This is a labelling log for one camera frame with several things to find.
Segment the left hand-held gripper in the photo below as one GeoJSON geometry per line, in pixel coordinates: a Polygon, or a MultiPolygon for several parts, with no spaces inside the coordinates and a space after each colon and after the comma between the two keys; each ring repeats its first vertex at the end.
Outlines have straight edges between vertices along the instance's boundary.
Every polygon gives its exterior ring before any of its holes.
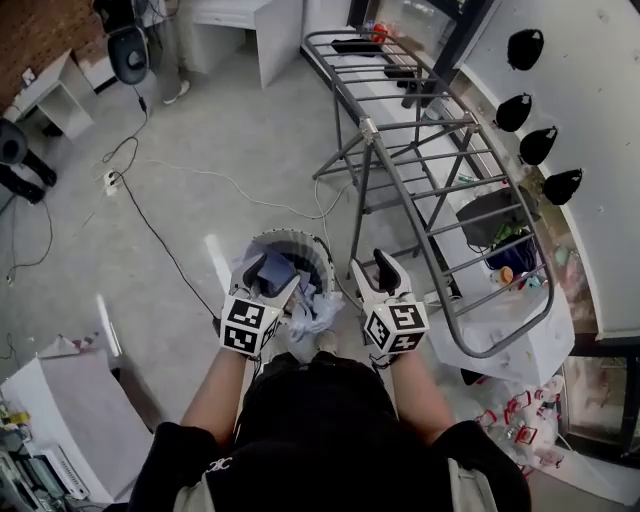
{"type": "Polygon", "coordinates": [[[220,347],[244,356],[258,356],[280,324],[284,307],[294,294],[300,276],[294,274],[272,297],[251,290],[267,260],[259,253],[243,260],[231,273],[230,289],[221,313],[220,347]]]}

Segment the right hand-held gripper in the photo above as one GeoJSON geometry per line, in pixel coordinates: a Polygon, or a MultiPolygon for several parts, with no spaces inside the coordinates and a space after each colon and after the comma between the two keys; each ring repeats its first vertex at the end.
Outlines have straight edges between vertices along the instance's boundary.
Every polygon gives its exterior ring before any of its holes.
{"type": "Polygon", "coordinates": [[[413,351],[430,328],[425,304],[416,299],[409,274],[393,256],[378,248],[373,256],[378,287],[357,258],[350,261],[363,302],[365,343],[380,355],[413,351]]]}

